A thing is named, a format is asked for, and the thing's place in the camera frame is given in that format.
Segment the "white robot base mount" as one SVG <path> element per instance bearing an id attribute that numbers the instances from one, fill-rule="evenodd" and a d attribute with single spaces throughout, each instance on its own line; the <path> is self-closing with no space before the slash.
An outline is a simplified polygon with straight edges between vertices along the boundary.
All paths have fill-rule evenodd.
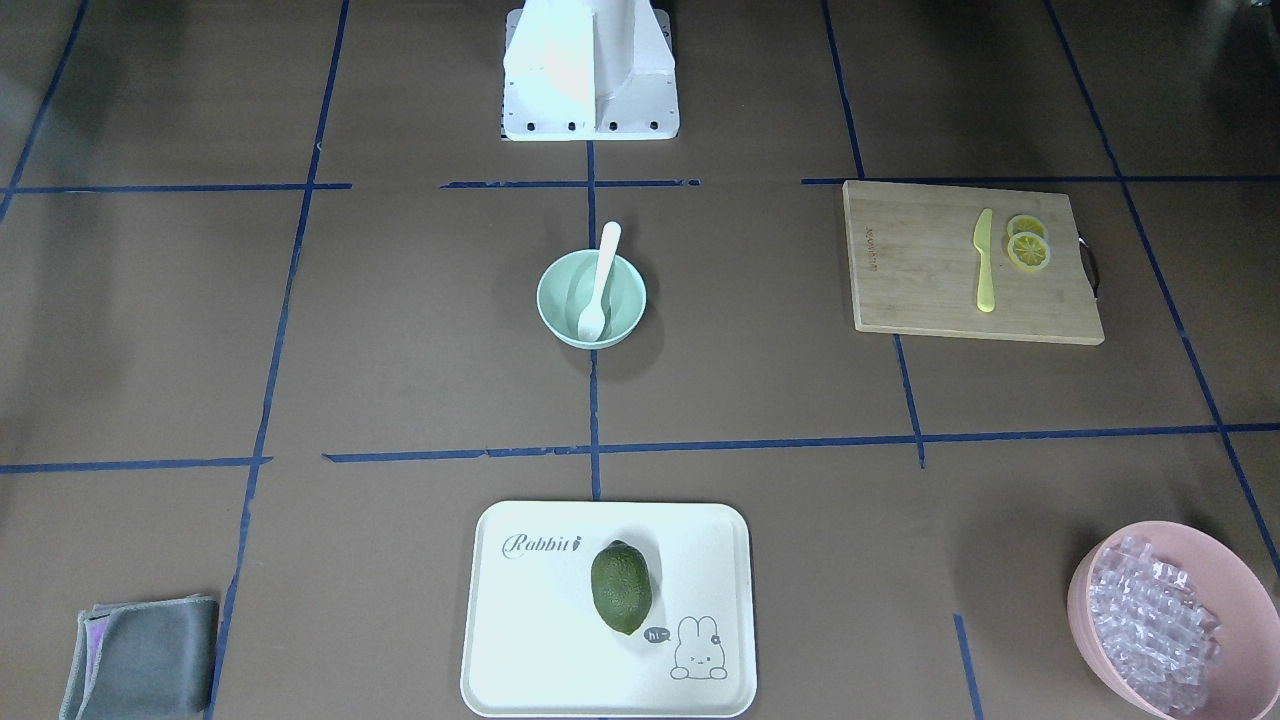
<path id="1" fill-rule="evenodd" d="M 526 1 L 506 15 L 503 69 L 508 141 L 678 135 L 672 19 L 650 1 Z"/>

